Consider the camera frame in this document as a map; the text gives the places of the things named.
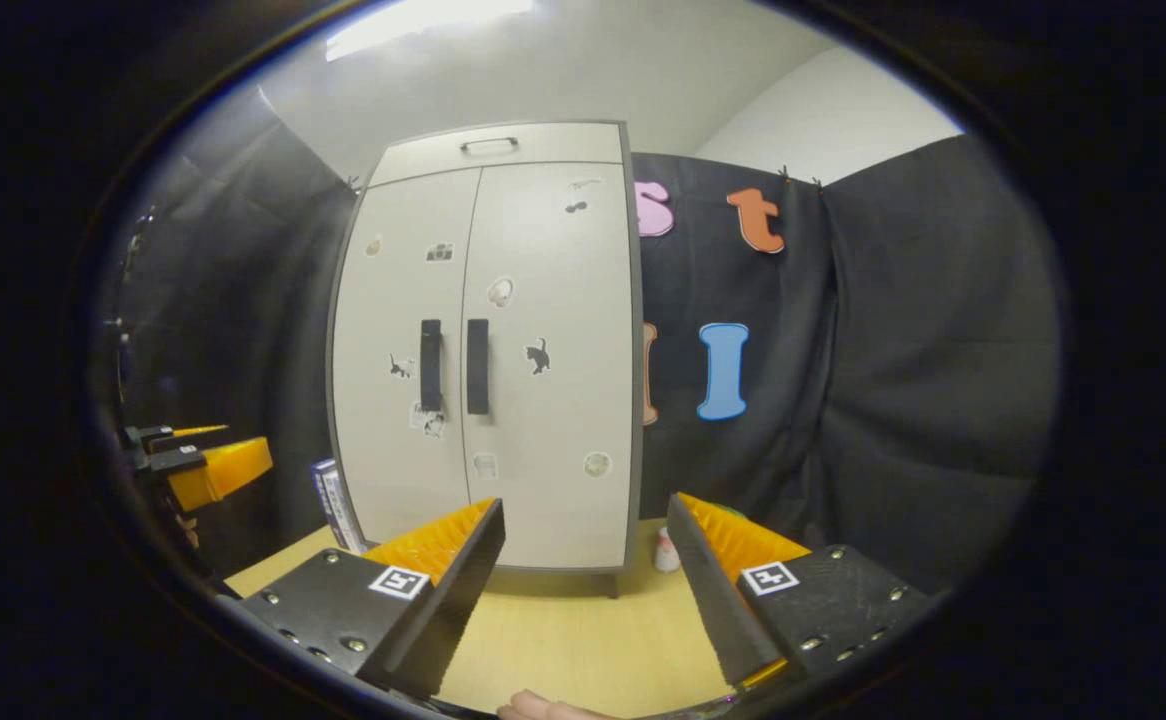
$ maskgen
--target white cabinet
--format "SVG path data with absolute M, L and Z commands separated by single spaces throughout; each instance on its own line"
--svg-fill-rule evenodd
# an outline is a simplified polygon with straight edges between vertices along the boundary
M 349 236 L 331 327 L 336 450 L 365 537 L 497 496 L 500 566 L 630 562 L 642 316 L 620 124 L 389 147 Z

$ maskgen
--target human hand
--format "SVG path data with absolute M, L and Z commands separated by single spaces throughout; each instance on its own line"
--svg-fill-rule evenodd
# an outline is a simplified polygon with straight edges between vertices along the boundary
M 550 702 L 529 691 L 511 697 L 511 705 L 499 708 L 500 720 L 618 720 L 616 716 L 574 707 L 568 702 Z

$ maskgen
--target black curtain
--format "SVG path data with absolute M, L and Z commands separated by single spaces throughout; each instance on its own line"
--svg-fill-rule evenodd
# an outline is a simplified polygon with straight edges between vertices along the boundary
M 117 302 L 122 418 L 267 436 L 272 470 L 194 512 L 204 559 L 230 575 L 324 523 L 310 464 L 333 454 L 326 314 L 354 193 L 258 91 L 167 158 L 135 202 L 153 221 Z
M 971 137 L 824 200 L 838 320 L 799 474 L 826 538 L 806 539 L 937 589 L 984 559 L 1044 461 L 1062 372 L 1051 238 Z
M 637 182 L 669 194 L 675 224 L 641 238 L 649 398 L 659 418 L 644 427 L 641 517 L 667 515 L 670 492 L 725 503 L 788 534 L 810 508 L 793 469 L 801 464 L 826 386 L 835 309 L 829 225 L 819 188 L 779 174 L 710 160 L 633 152 Z M 730 193 L 756 188 L 779 215 L 770 231 L 784 250 L 743 240 Z M 708 351 L 698 329 L 739 323 L 743 414 L 698 418 Z

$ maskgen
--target cabinet door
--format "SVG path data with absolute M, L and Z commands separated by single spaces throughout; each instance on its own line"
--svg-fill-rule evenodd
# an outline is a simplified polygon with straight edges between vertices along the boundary
M 616 568 L 639 382 L 623 165 L 484 169 L 471 243 L 464 319 L 489 321 L 490 413 L 468 413 L 469 384 L 461 411 L 472 497 L 504 499 L 499 564 Z
M 463 266 L 482 170 L 371 188 L 336 299 L 333 418 L 342 470 L 370 541 L 468 504 L 459 419 Z M 440 320 L 440 413 L 422 413 L 420 326 Z

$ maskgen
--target yellow table surface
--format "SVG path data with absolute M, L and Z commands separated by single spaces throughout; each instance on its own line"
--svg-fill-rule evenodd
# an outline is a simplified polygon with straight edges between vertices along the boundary
M 612 716 L 655 715 L 730 694 L 684 572 L 653 566 L 665 520 L 641 520 L 618 600 L 595 575 L 501 574 L 477 601 L 437 698 L 493 712 L 520 688 Z M 311 533 L 227 579 L 241 596 L 326 547 Z

